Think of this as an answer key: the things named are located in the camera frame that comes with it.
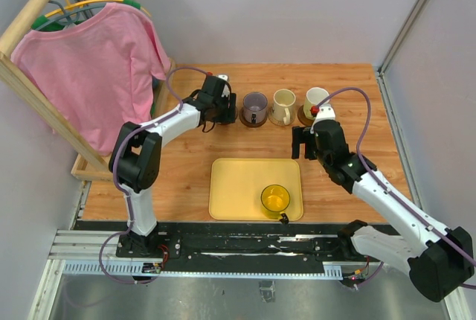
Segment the yellow glass mug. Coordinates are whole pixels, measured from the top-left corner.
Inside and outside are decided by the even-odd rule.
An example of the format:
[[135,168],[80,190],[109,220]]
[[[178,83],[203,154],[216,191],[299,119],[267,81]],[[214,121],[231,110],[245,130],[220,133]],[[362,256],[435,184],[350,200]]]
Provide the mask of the yellow glass mug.
[[287,189],[281,185],[269,185],[260,195],[261,211],[270,220],[277,220],[286,225],[289,217],[286,214],[290,205],[290,195]]

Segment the white green-handled mug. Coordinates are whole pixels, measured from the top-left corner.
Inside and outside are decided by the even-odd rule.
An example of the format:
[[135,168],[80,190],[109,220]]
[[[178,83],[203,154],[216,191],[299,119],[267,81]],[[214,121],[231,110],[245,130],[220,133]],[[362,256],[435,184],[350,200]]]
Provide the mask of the white green-handled mug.
[[319,104],[323,99],[329,95],[326,89],[320,87],[312,87],[306,92],[306,98],[303,105],[304,115],[308,119],[314,119],[315,117],[311,113],[311,108]]

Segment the brown ceramic coaster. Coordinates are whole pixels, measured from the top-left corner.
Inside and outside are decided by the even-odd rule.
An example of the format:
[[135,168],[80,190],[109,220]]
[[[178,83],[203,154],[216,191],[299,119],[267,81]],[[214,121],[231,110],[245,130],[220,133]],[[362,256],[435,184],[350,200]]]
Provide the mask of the brown ceramic coaster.
[[245,113],[244,109],[239,111],[239,119],[243,125],[250,128],[258,128],[264,125],[267,121],[267,116],[258,118],[257,113]]
[[301,105],[297,111],[297,117],[299,121],[306,127],[310,127],[316,118],[316,114],[312,114],[312,109],[306,109],[304,105]]

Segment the cream ceramic mug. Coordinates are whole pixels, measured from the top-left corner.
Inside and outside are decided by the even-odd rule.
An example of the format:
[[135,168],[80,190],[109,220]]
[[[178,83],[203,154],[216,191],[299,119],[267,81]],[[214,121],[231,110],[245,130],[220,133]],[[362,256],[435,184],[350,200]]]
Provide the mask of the cream ceramic mug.
[[296,96],[289,89],[279,89],[273,95],[273,102],[270,112],[277,120],[284,121],[290,125],[296,116],[295,111]]

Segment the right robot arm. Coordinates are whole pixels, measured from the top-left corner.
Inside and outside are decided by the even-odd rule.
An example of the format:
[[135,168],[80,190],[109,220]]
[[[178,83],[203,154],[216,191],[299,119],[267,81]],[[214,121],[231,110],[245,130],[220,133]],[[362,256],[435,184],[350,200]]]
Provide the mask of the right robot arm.
[[338,232],[345,260],[365,255],[407,275],[428,300],[439,302],[456,288],[470,288],[475,274],[473,242],[462,227],[449,228],[418,208],[360,151],[352,152],[339,122],[326,119],[293,127],[292,158],[317,160],[332,182],[375,209],[397,231],[382,233],[355,220]]

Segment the purple glass mug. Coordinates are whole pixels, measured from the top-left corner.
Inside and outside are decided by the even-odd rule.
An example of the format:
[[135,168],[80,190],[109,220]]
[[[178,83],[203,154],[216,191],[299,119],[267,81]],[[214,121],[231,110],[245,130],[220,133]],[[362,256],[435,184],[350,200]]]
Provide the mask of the purple glass mug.
[[258,118],[267,116],[267,97],[261,92],[250,92],[243,98],[242,108],[245,113],[257,113]]

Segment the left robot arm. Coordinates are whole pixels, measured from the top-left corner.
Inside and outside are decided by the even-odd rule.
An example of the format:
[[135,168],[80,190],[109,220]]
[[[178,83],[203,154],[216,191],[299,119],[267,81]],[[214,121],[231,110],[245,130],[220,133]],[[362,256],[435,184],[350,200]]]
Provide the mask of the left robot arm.
[[127,230],[118,237],[117,257],[157,257],[167,243],[158,230],[152,186],[158,178],[162,148],[185,132],[206,124],[232,124],[237,95],[228,75],[208,75],[200,89],[161,117],[142,124],[126,122],[109,161],[113,181],[126,200]]

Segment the woven rattan coaster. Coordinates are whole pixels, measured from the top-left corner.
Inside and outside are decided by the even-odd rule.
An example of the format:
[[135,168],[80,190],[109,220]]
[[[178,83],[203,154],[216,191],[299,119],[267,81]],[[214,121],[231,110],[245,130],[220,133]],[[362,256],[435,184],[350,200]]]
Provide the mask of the woven rattan coaster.
[[285,123],[284,121],[277,120],[271,112],[268,113],[268,119],[276,126],[279,126],[279,127],[288,126],[288,124]]

